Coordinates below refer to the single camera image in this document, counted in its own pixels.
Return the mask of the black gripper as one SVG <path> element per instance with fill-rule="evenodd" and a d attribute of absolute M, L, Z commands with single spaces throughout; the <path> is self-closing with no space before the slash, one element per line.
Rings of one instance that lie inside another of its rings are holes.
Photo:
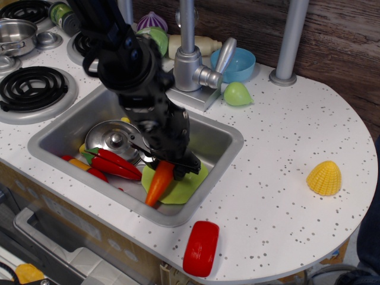
<path fill-rule="evenodd" d="M 160 161 L 174 164 L 173 178 L 181 181 L 186 174 L 198 175 L 201 162 L 188 148 L 188 112 L 167 97 L 166 91 L 172 85 L 170 80 L 153 80 L 116 94 L 127 117 L 140 131 L 128 135 L 140 159 L 153 170 Z"/>

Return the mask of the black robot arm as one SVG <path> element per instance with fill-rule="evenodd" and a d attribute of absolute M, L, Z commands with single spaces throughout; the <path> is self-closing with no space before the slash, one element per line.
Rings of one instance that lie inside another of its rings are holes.
<path fill-rule="evenodd" d="M 85 73 L 114 92 L 147 144 L 142 150 L 174 164 L 173 175 L 198 174 L 200 160 L 188 148 L 189 116 L 166 95 L 175 79 L 163 71 L 155 41 L 137 36 L 115 1 L 70 1 L 80 31 L 90 39 Z"/>

